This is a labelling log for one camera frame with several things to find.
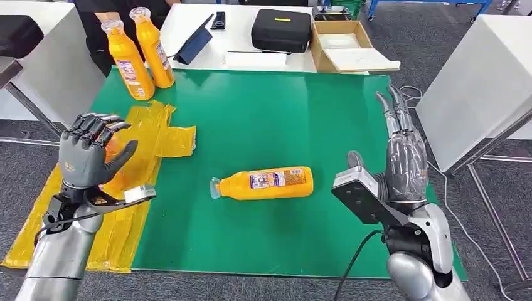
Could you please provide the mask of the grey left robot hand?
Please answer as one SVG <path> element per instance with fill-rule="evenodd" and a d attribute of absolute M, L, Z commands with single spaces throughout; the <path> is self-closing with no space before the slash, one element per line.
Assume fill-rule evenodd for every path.
<path fill-rule="evenodd" d="M 85 113 L 76 117 L 61 133 L 58 163 L 63 183 L 74 189 L 86 189 L 111 181 L 134 155 L 138 141 L 131 140 L 109 161 L 106 147 L 119 131 L 131 127 L 122 117 Z"/>

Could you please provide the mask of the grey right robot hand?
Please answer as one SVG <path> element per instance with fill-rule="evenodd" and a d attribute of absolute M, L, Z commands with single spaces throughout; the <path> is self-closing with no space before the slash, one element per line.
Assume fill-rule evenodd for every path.
<path fill-rule="evenodd" d="M 393 85 L 387 89 L 391 100 L 381 92 L 375 93 L 382 104 L 388 131 L 386 184 L 380 186 L 388 195 L 381 200 L 397 210 L 409 211 L 427 202 L 427 153 L 405 99 Z"/>

